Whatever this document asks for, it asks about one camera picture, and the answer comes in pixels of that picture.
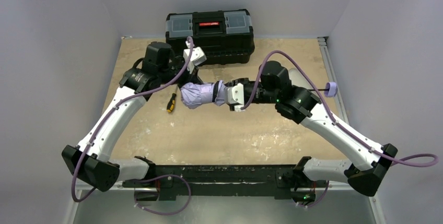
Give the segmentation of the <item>black plastic toolbox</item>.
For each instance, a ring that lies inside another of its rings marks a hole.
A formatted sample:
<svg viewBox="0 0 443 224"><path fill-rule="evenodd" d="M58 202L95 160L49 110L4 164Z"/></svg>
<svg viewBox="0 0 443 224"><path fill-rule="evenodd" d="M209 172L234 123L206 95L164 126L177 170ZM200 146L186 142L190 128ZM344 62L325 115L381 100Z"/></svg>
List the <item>black plastic toolbox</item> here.
<svg viewBox="0 0 443 224"><path fill-rule="evenodd" d="M255 50L247 9L173 13L166 18L166 43L183 53L187 37L206 55L203 65L246 64Z"/></svg>

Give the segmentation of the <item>lilac umbrella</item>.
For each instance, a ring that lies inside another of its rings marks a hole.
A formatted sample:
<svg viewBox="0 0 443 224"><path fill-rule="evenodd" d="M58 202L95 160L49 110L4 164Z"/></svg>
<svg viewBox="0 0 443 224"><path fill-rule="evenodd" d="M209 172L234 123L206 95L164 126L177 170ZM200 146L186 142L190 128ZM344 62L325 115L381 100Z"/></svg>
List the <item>lilac umbrella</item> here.
<svg viewBox="0 0 443 224"><path fill-rule="evenodd" d="M285 91L283 88L273 88L267 90L274 90L276 93L277 103L282 99L288 97L293 88L297 86L289 85L287 87L289 90ZM221 106L225 103L226 86L219 80L215 83L204 83L204 84L192 84L187 83L180 88L181 91L181 101L189 109L195 109L203 104L213 103L217 106ZM253 97L249 98L249 101L244 105L245 108L252 102Z"/></svg>

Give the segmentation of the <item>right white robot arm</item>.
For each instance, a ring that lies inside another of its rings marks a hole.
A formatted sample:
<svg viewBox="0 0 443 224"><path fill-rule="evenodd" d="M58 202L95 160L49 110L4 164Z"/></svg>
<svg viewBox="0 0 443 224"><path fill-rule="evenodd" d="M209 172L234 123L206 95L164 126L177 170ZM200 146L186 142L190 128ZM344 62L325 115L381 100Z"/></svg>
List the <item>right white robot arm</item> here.
<svg viewBox="0 0 443 224"><path fill-rule="evenodd" d="M397 148L373 142L339 121L325 108L314 89L296 85L301 73L294 68L287 69L277 61L268 61L263 68L256 90L248 78L224 84L230 110L240 111L249 97L255 104L274 104L282 117L317 133L346 156L345 160L302 157L291 173L277 178L295 187L314 181L342 182L362 195L374 196Z"/></svg>

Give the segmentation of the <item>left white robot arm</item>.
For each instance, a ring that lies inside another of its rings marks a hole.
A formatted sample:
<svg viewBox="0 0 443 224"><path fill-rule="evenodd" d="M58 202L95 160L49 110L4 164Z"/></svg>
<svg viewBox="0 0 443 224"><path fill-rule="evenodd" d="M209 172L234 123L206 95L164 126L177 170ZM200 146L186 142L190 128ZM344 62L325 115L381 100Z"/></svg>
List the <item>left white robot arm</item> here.
<svg viewBox="0 0 443 224"><path fill-rule="evenodd" d="M118 139L151 95L168 86L199 81L197 66L204 61L203 50L190 43L182 55L175 55L167 43L150 43L145 56L123 74L114 97L94 127L77 145L67 145L62 150L73 176L72 186L80 179L94 190L105 192L116 182L143 179L149 169L147 159L110 158Z"/></svg>

